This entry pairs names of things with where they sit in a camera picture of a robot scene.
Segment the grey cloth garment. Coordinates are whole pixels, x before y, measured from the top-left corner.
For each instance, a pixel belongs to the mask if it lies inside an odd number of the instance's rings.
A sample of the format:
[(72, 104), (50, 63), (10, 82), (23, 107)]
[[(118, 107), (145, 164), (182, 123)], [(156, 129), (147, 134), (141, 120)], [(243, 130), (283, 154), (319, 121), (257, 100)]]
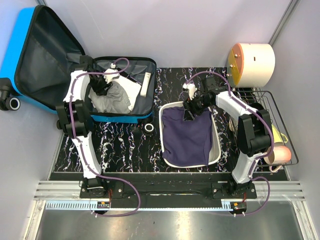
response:
[(99, 113), (129, 114), (131, 112), (131, 102), (127, 92), (116, 82), (107, 90), (106, 95), (97, 95), (91, 88), (89, 98)]

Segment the purple cloth garment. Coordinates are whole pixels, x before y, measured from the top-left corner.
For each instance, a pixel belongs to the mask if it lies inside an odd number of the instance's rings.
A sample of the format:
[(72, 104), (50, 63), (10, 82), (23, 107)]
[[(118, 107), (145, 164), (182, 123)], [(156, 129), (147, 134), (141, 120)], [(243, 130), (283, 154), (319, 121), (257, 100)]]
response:
[(163, 158), (177, 167), (208, 165), (213, 146), (212, 114), (208, 109), (194, 120), (184, 120), (183, 107), (162, 112)]

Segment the white fluffy towel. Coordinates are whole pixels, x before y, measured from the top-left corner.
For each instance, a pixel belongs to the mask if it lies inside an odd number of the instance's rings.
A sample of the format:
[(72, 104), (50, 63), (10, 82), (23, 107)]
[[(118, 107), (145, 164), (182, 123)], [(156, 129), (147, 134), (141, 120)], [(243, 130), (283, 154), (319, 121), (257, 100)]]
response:
[(141, 85), (121, 75), (118, 78), (114, 78), (112, 81), (118, 83), (125, 90), (130, 102), (129, 109), (132, 111), (140, 93)]

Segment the white plastic basin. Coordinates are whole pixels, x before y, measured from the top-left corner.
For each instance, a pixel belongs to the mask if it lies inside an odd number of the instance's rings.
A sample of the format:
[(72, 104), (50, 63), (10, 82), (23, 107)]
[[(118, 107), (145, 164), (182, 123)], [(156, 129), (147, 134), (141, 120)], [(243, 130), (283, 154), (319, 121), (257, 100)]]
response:
[[(183, 103), (181, 101), (167, 103), (167, 104), (163, 105), (159, 110), (159, 133), (160, 133), (160, 142), (161, 142), (162, 154), (165, 151), (164, 144), (163, 144), (163, 128), (164, 128), (163, 122), (162, 122), (163, 110), (166, 109), (166, 108), (173, 108), (173, 107), (183, 107)], [(195, 166), (187, 166), (187, 167), (177, 167), (175, 165), (171, 165), (170, 163), (168, 163), (168, 161), (165, 158), (163, 158), (166, 164), (168, 164), (169, 166), (171, 166), (173, 168), (198, 168), (198, 167), (205, 167), (205, 166), (213, 165), (220, 159), (221, 146), (220, 146), (220, 141), (219, 141), (219, 136), (218, 136), (218, 132), (217, 132), (214, 116), (213, 116), (212, 110), (209, 107), (205, 108), (204, 110), (206, 110), (206, 109), (208, 109), (211, 112), (211, 120), (212, 120), (212, 148), (211, 148), (211, 151), (209, 153), (208, 165), (195, 165)]]

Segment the blue fish-print suitcase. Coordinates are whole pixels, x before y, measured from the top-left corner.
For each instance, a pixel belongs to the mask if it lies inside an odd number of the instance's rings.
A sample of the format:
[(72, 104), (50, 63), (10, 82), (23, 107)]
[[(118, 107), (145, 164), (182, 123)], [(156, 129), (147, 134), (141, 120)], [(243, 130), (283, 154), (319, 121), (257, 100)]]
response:
[[(67, 94), (71, 71), (84, 56), (81, 44), (51, 8), (45, 5), (23, 8), (0, 68), (1, 110), (9, 111), (9, 101), (17, 98), (55, 113)], [(96, 71), (107, 70), (115, 63), (121, 76), (138, 85), (148, 79), (146, 94), (137, 95), (128, 114), (99, 113), (88, 103), (93, 120), (136, 124), (152, 116), (157, 75), (153, 59), (102, 56), (93, 63)]]

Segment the cream cylindrical drawer box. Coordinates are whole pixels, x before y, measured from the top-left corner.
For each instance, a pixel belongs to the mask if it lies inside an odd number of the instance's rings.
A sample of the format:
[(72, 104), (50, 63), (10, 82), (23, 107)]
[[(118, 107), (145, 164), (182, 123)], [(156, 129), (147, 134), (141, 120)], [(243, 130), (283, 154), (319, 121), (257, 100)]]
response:
[(227, 78), (233, 88), (262, 88), (275, 69), (275, 53), (270, 44), (236, 43), (227, 58)]

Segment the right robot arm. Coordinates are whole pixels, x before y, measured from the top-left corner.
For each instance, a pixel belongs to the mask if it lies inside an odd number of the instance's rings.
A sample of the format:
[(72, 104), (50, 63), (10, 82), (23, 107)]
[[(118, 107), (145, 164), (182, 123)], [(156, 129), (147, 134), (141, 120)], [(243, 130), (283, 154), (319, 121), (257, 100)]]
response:
[(193, 83), (183, 84), (183, 90), (188, 93), (188, 98), (183, 102), (183, 119), (193, 121), (206, 108), (216, 106), (237, 121), (239, 156), (231, 178), (224, 187), (228, 195), (236, 199), (250, 188), (259, 160), (274, 145), (271, 118), (266, 110), (257, 110), (237, 98), (229, 85), (218, 87), (213, 77), (204, 78), (202, 87), (203, 92), (199, 92)]

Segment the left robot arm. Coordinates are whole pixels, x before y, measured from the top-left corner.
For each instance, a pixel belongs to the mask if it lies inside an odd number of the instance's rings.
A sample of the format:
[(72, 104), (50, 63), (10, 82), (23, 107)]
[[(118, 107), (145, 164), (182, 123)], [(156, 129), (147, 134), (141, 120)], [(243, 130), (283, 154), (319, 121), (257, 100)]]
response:
[(71, 138), (75, 145), (83, 169), (81, 198), (110, 198), (112, 190), (108, 180), (102, 177), (102, 168), (97, 160), (92, 142), (94, 121), (86, 104), (87, 90), (90, 83), (97, 83), (98, 78), (91, 79), (95, 71), (95, 61), (88, 55), (79, 57), (79, 64), (71, 68), (70, 84), (63, 102), (57, 105), (57, 128)]

